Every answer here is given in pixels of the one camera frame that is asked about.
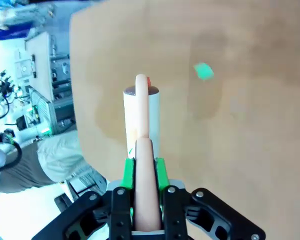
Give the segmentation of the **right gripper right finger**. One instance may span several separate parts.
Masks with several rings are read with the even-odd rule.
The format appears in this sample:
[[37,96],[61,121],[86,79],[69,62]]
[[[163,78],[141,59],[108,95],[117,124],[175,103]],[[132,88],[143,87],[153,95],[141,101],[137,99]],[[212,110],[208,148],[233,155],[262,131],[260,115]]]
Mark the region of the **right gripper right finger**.
[[266,233],[206,188],[188,192],[168,179],[165,160],[155,159],[165,239],[189,240],[187,222],[211,240],[264,240]]

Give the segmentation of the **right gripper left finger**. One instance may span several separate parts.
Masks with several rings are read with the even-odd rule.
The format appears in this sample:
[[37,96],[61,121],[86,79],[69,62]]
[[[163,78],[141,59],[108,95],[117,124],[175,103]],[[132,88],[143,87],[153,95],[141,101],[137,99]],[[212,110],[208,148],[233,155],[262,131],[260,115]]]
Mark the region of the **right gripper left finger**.
[[91,240],[94,233],[109,227],[109,240],[132,238],[131,191],[134,187],[135,160],[127,158],[119,186],[100,195],[85,192],[52,222],[37,233],[34,240]]

